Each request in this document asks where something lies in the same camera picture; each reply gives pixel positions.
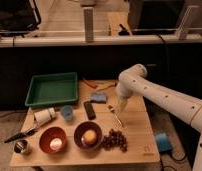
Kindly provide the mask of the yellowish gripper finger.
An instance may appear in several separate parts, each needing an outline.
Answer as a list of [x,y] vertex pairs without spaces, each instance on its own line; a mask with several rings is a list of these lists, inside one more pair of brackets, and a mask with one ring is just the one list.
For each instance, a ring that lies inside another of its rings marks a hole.
[[119,100],[119,112],[122,113],[125,109],[125,107],[128,104],[128,100],[127,99],[120,99]]

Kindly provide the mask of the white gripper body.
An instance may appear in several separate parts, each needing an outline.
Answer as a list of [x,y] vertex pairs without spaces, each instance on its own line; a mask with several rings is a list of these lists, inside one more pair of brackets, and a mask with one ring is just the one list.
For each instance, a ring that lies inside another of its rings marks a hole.
[[127,100],[133,95],[133,91],[128,89],[121,82],[117,83],[116,93],[120,100]]

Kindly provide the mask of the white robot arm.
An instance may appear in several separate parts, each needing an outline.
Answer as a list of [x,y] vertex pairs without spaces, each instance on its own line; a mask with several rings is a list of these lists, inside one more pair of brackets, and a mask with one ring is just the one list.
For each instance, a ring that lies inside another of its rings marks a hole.
[[197,130],[200,138],[192,171],[202,171],[202,100],[150,82],[146,76],[142,64],[122,71],[116,87],[118,99],[126,101],[133,94],[142,95]]

